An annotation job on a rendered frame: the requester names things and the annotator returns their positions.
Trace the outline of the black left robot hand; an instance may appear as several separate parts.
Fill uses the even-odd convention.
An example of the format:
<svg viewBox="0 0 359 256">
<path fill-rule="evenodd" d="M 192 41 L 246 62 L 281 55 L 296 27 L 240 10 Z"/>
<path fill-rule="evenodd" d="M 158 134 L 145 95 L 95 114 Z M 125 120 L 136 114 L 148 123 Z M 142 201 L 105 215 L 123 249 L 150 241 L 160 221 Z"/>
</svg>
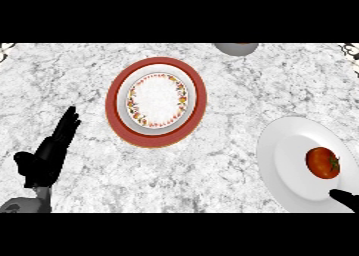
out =
<svg viewBox="0 0 359 256">
<path fill-rule="evenodd" d="M 20 151 L 14 155 L 18 173 L 26 178 L 24 187 L 51 187 L 57 182 L 76 130 L 80 125 L 76 107 L 70 106 L 55 131 L 40 143 L 34 153 Z"/>
</svg>

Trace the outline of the grey round bowl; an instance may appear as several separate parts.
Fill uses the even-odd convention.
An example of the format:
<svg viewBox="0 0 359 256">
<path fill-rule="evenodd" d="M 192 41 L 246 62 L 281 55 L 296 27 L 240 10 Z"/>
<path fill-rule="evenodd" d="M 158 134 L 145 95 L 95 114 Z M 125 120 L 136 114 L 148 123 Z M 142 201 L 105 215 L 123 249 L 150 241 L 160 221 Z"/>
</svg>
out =
<svg viewBox="0 0 359 256">
<path fill-rule="evenodd" d="M 216 48 L 229 56 L 247 56 L 259 46 L 257 43 L 216 43 Z"/>
</svg>

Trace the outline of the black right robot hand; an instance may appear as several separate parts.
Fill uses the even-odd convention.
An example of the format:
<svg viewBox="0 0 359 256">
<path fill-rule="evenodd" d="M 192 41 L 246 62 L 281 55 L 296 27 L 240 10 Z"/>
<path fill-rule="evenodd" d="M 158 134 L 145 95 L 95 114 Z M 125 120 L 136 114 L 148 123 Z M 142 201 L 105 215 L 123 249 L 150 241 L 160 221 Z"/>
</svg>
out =
<svg viewBox="0 0 359 256">
<path fill-rule="evenodd" d="M 359 195 L 353 195 L 350 192 L 331 189 L 330 197 L 342 203 L 355 213 L 359 213 Z"/>
</svg>

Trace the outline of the red tomato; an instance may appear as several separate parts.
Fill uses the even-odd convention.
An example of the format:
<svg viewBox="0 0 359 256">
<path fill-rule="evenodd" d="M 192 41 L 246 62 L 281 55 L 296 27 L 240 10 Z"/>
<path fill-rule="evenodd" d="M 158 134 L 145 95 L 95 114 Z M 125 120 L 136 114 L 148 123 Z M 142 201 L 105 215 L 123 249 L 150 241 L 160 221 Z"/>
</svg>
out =
<svg viewBox="0 0 359 256">
<path fill-rule="evenodd" d="M 321 179 L 333 179 L 340 174 L 340 158 L 325 147 L 316 147 L 308 151 L 306 166 Z"/>
</svg>

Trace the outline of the red-rimmed floral plate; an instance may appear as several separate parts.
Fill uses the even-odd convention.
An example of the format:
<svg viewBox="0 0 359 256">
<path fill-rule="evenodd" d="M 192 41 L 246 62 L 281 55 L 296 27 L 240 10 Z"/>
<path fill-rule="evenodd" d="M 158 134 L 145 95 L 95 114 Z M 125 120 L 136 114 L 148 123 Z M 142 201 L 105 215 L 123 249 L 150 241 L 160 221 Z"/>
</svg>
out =
<svg viewBox="0 0 359 256">
<path fill-rule="evenodd" d="M 108 89 L 105 115 L 120 138 L 135 146 L 166 147 L 195 130 L 207 92 L 194 68 L 169 57 L 133 63 Z"/>
</svg>

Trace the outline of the plain white plate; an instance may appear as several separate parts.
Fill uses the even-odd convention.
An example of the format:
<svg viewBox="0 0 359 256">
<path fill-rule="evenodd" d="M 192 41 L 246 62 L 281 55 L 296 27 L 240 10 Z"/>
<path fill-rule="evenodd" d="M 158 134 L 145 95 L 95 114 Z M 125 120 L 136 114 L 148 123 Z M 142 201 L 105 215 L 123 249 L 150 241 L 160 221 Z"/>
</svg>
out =
<svg viewBox="0 0 359 256">
<path fill-rule="evenodd" d="M 340 158 L 340 174 L 331 179 L 316 177 L 306 166 L 306 153 L 316 147 Z M 277 119 L 260 134 L 256 155 L 265 185 L 288 212 L 352 213 L 328 192 L 340 189 L 359 195 L 359 167 L 325 126 L 302 117 Z"/>
</svg>

